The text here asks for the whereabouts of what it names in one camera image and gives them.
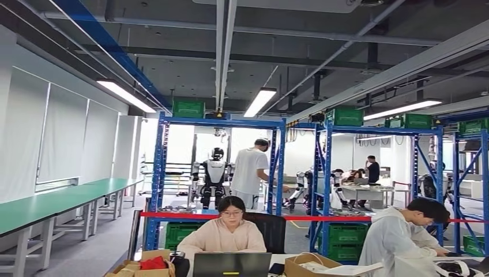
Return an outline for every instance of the man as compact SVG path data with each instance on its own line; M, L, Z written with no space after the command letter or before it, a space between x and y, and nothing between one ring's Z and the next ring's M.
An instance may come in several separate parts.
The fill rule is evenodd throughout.
M379 181L381 175L381 167L379 163L375 161L375 156L368 156L365 162L365 171L368 173L368 183L374 184Z
M431 262L429 257L444 256L449 251L424 228L432 223L445 223L450 212L437 201L417 198L407 209L387 208L372 217L363 244L359 265L382 263L383 269L369 277L394 277L394 257Z
M236 169L232 177L232 195L238 196L244 201L246 209L257 209L259 199L260 180L268 182L265 170L269 169L265 152L269 142L264 138L255 141L255 146L238 152L236 157Z

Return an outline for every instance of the ceiling light fixture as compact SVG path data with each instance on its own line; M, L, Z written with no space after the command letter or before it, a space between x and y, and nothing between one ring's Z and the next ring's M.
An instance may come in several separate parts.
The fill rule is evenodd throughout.
M376 137L362 137L357 140L380 140L380 139L390 139L392 136L376 136Z
M265 104L277 93L274 88L261 88L257 97L253 100L244 117L254 117Z
M107 89L109 89L111 92L117 94L118 96L124 98L124 100L127 100L129 103L131 103L131 104L135 105L136 107L142 109L144 112L156 113L156 111L153 108L149 107L143 101L137 99L134 95L128 93L125 89L121 88L114 81L108 80L108 79L103 79L103 80L97 80L97 83L106 87Z
M422 102L409 104L409 105L404 106L404 107L395 108L395 109L388 110L388 111L383 111L381 113L367 115L367 116L363 117L363 120L366 121L366 120L371 120L371 119L379 118L379 117L387 117L389 115L400 114L400 113L404 113L406 111L418 110L420 108L426 108L426 107L438 105L441 103L442 102L439 100L424 100Z

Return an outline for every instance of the red cloth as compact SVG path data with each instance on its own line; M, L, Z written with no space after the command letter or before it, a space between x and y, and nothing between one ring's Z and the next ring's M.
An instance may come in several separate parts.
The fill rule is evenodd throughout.
M156 257L154 259L145 260L140 262L140 264L141 264L141 270L168 268L168 265L163 260L163 257Z

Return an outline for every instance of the blue shelf frame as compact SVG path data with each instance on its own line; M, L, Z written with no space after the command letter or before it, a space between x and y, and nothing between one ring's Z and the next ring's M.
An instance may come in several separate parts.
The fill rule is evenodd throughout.
M333 133L350 133L350 134L378 134L378 135L396 135L396 136L409 136L412 137L412 149L413 149L413 163L412 163L412 185L411 185L411 196L412 198L418 197L417 191L417 179L418 179L418 165L419 165L419 157L422 158L423 163L430 171L430 175L432 176L435 186L437 187L437 198L434 199L443 202L443 163L437 163L437 172L433 172L430 169L429 161L426 159L423 151L419 147L419 137L420 136L435 136L437 137L437 141L443 140L443 129L438 127L436 129L401 129L401 128L384 128L384 127L354 127L354 126L334 126L332 122L326 121L324 126L318 123L299 123L294 126L297 129L308 129L314 130L315 133L315 150L314 150L314 168L313 168L313 183L310 186L310 190L312 192L311 195L311 215L312 216L330 216L330 202L329 197L325 197L330 195L330 178L329 172L331 172L331 150L332 150L332 134ZM326 133L326 147L323 153L320 135L322 132ZM437 160L443 160L443 144L437 144ZM320 169L323 169L324 172L324 194L318 193L318 173ZM323 209L318 210L317 201L318 198L323 198ZM323 238L329 237L329 222L311 222L309 228L309 251L310 252L318 252L321 255L327 257L328 256L328 239L322 239L321 246L316 248L316 243L318 242L319 233L321 233ZM440 245L443 245L443 227L441 224L437 226L437 239Z
M456 133L454 137L454 144L453 144L453 183L454 183L454 188L453 188L453 196L454 196L454 203L453 203L453 213L455 214L456 219L476 219L476 220L483 220L484 223L484 246L482 247L479 240L476 238L475 233L473 232L472 228L470 227L469 223L465 223L465 226L467 227L467 230L469 231L470 235L476 242L477 247L481 252L484 253L484 255L487 255L489 253L489 155L488 155L488 145L487 143L489 142L489 134L487 130L483 129L481 130L480 134L470 134L470 135L463 135ZM475 153L475 155L471 155L472 159L471 162L468 166L464 166L464 172L462 173L462 176L460 176L460 161L459 161L459 143L461 140L480 140L480 148L479 150ZM481 199L472 199L470 197L464 197L460 195L460 184L462 181L465 179L467 174L473 169L475 166L476 161L478 158L481 158L482 160L482 194L483 198ZM464 214L460 210L460 198L464 199L470 199L473 201L479 201L483 203L483 216L480 215L472 215L472 214ZM454 232L454 240L455 240L455 251L457 253L465 253L464 251L461 250L461 244L460 244L460 223L455 222L455 232Z
M158 119L158 128L156 135L155 146L155 162L154 162L154 174L152 180L151 201L149 205L149 212L156 212L159 207L163 206L163 192L165 188L165 170L167 164L168 153L168 135L170 132L170 125L193 125L193 126L208 126L208 127L220 127L220 128L252 128L252 129L265 129L272 131L272 141L270 145L270 174L269 174L269 186L268 186L268 199L267 199L267 213L273 214L273 181L275 169L278 169L277 178L277 192L276 210L275 215L282 215L282 187L284 176L284 154L285 154L285 118L281 121L253 121L253 120L224 120L224 119L202 119L202 118L177 118L166 117L163 112L160 113ZM280 131L280 141L277 141L278 131ZM146 240L144 249L155 250L158 249L159 237L160 237L160 223L161 222L198 222L205 220L195 219L170 219L170 218L148 218L148 224L146 225Z

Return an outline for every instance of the white hoodie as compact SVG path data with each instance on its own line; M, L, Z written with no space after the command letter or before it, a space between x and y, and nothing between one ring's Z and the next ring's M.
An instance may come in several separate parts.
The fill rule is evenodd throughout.
M394 276L394 257L432 264L432 260L426 258L435 257L436 248L441 246L424 227L407 222L397 208L390 207L372 217L358 264L383 264L383 269L368 277L399 277Z

